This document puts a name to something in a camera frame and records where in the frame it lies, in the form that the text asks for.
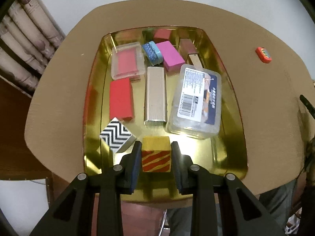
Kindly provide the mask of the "dark wooden door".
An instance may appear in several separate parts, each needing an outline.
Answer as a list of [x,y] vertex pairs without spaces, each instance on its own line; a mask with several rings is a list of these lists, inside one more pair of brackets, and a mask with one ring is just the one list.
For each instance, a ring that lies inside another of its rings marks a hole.
[[36,180],[51,176],[25,142],[30,103],[31,98],[1,79],[1,180]]

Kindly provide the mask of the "clear case with red insert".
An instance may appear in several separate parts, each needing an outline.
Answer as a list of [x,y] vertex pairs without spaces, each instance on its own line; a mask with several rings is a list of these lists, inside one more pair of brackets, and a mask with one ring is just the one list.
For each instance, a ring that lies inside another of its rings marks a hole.
[[145,59],[140,42],[127,43],[112,48],[111,76],[138,79],[146,73]]

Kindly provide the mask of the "dark red small cube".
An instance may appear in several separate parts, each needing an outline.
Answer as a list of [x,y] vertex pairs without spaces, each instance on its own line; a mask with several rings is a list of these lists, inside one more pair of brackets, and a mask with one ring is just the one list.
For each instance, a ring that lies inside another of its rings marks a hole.
[[163,41],[168,41],[170,39],[171,30],[160,28],[154,32],[153,41],[155,43],[160,43]]

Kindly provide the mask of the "orange square colourful toy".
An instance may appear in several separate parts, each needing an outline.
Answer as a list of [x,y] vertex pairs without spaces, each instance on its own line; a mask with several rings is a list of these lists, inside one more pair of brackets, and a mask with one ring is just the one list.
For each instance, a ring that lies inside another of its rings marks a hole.
[[257,49],[255,49],[255,52],[262,62],[270,63],[272,61],[272,58],[266,48],[258,47]]

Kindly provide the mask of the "silver rectangular metal bar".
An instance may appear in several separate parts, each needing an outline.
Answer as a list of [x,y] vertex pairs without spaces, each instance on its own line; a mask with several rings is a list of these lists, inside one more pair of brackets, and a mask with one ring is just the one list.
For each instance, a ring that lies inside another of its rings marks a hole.
[[148,67],[145,88],[144,123],[167,122],[167,91],[164,68]]

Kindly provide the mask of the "maroon rectangular block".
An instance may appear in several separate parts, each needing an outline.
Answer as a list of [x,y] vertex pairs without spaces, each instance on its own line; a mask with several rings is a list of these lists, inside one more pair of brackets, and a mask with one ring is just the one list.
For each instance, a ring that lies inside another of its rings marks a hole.
[[187,64],[193,65],[194,67],[199,69],[203,68],[202,62],[199,57],[199,52],[190,39],[180,39],[178,50]]

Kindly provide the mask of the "clear plastic box with label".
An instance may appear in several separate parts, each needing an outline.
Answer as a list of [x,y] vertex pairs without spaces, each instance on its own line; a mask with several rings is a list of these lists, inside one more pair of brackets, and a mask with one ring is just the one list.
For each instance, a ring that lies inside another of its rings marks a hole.
[[220,122],[220,74],[193,65],[182,65],[173,95],[168,131],[206,139],[219,133]]

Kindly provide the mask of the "grey trousers leg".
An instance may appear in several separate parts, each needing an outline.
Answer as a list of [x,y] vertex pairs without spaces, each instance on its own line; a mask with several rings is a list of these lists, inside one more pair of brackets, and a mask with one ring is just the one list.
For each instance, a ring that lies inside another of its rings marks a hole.
[[[260,194],[259,201],[270,213],[281,229],[286,228],[292,209],[296,180]],[[167,211],[170,235],[190,235],[192,207],[173,208]]]

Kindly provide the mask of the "beige patterned curtain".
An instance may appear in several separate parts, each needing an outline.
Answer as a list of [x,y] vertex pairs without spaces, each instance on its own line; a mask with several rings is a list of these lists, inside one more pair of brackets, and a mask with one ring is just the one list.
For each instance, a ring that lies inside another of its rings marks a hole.
[[1,0],[1,78],[32,95],[64,40],[40,0]]

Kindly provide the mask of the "black white zigzag cube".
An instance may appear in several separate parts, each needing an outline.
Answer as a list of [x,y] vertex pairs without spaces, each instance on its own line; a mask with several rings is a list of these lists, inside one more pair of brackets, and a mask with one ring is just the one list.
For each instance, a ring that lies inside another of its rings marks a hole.
[[113,153],[125,152],[136,140],[136,137],[118,118],[114,117],[101,131],[99,137]]

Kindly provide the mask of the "yellow red striped cube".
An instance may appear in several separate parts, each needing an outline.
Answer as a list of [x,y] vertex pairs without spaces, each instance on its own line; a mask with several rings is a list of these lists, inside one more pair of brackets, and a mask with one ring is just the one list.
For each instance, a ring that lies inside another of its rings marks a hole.
[[169,173],[171,171],[171,144],[168,136],[143,138],[142,170],[144,173]]

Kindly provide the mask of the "red rectangular block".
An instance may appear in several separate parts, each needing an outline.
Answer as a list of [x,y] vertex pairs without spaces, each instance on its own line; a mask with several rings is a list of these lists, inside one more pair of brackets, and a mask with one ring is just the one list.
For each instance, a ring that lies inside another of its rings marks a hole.
[[126,121],[134,118],[133,89],[129,78],[114,80],[110,83],[109,118]]

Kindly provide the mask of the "red tin box gold interior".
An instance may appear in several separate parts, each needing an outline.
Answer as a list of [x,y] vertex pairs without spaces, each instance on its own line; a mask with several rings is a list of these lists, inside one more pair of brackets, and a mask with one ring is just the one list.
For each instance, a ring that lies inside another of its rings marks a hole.
[[[119,164],[121,158],[130,153],[133,144],[122,153],[112,153],[100,139],[101,131],[111,121],[109,118],[109,87],[111,77],[112,51],[119,45],[153,41],[160,29],[170,34],[168,40],[179,51],[181,39],[190,39],[195,45],[205,69],[221,75],[221,123],[218,135],[201,140],[187,135],[172,134],[165,125],[145,124],[146,76],[133,80],[134,119],[122,121],[131,133],[142,141],[144,136],[169,136],[170,142],[177,141],[183,155],[189,155],[195,164],[208,169],[210,173],[223,176],[234,173],[243,179],[248,171],[247,148],[244,128],[235,92],[229,75],[209,36],[203,29],[184,26],[141,27],[111,32],[102,37],[91,68],[84,106],[84,162],[89,176],[100,174],[105,165]],[[132,195],[122,195],[128,202],[167,203],[179,202],[191,195],[180,195],[176,189],[173,172],[140,172],[137,187]]]

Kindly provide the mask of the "pink rectangular block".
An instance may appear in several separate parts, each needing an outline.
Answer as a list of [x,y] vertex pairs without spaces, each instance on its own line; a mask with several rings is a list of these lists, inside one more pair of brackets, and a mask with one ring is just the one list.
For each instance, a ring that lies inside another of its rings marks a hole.
[[185,60],[169,41],[157,43],[157,47],[163,56],[163,65],[168,72],[179,70],[185,64]]

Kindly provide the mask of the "blue dotted small box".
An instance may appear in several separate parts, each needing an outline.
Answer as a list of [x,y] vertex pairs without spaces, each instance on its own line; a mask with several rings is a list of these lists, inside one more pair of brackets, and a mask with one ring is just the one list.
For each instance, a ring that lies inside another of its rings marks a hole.
[[143,44],[142,48],[151,66],[159,65],[163,62],[162,53],[154,41]]

